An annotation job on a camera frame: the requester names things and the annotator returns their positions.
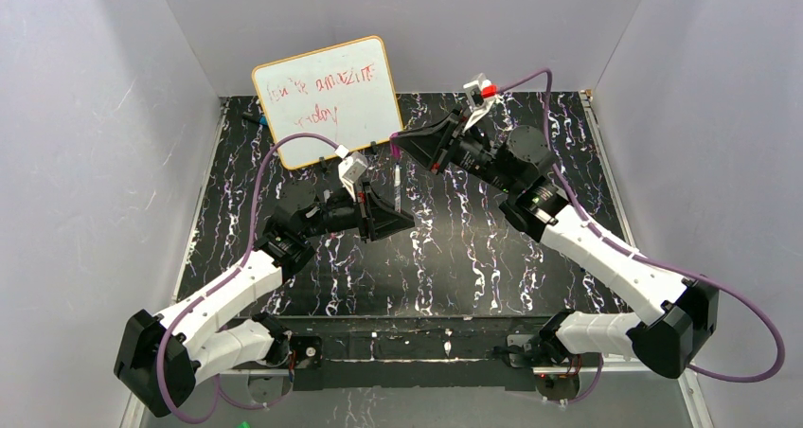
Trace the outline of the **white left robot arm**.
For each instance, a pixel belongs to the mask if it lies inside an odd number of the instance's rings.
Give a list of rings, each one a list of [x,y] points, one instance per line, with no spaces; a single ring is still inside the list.
[[[162,418],[199,383],[227,369],[255,361],[282,363],[291,333],[275,318],[257,315],[234,328],[228,322],[301,271],[315,254],[312,238],[355,229],[371,242],[414,225],[412,213],[383,199],[367,180],[325,198],[307,181],[287,184],[247,256],[184,300],[129,318],[115,376]]]

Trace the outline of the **white pen green tip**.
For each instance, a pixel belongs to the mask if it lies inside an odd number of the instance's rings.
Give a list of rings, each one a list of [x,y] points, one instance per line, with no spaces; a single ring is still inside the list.
[[[394,208],[396,212],[402,211],[401,165],[396,163],[393,167]]]

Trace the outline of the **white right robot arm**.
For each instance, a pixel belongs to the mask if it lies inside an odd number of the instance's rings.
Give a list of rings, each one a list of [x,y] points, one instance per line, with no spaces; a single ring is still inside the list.
[[[514,229],[574,261],[631,309],[560,312],[542,327],[532,357],[558,363],[572,355],[614,354],[635,357],[660,376],[679,377],[716,328],[718,289],[649,265],[626,242],[580,215],[548,178],[557,157],[542,130],[518,127],[493,143],[467,129],[469,121],[468,110],[453,110],[390,141],[434,174],[455,165],[505,192],[499,208]]]

